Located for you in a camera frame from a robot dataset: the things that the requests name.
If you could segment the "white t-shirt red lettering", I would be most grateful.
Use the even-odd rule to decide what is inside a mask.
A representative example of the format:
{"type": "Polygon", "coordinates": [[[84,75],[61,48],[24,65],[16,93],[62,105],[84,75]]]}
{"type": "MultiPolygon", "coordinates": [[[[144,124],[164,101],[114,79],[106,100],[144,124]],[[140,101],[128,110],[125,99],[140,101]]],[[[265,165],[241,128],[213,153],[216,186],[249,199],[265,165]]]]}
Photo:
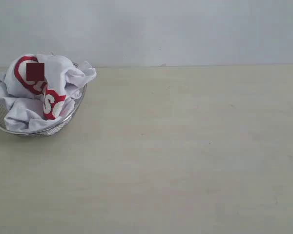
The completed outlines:
{"type": "Polygon", "coordinates": [[[59,55],[25,54],[0,73],[0,105],[8,131],[33,133],[64,120],[82,89],[97,76],[87,61],[75,66],[59,55]]]}

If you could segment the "round metal mesh basket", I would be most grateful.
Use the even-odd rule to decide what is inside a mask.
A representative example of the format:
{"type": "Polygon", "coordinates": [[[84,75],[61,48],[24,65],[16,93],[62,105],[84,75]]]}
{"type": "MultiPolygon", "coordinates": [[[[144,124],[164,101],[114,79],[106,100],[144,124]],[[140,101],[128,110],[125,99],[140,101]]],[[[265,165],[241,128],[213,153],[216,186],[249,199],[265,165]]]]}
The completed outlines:
{"type": "Polygon", "coordinates": [[[51,136],[59,132],[74,117],[75,113],[77,112],[84,98],[84,95],[86,93],[86,88],[87,88],[87,85],[85,85],[82,89],[80,89],[81,97],[76,99],[73,109],[68,114],[65,114],[64,118],[60,119],[59,121],[56,121],[54,124],[50,126],[47,126],[45,128],[42,128],[40,130],[33,131],[33,132],[15,132],[15,131],[8,130],[6,128],[5,121],[4,121],[4,118],[7,115],[8,110],[6,109],[5,105],[0,104],[0,129],[8,134],[21,136],[21,137],[51,136]]]}

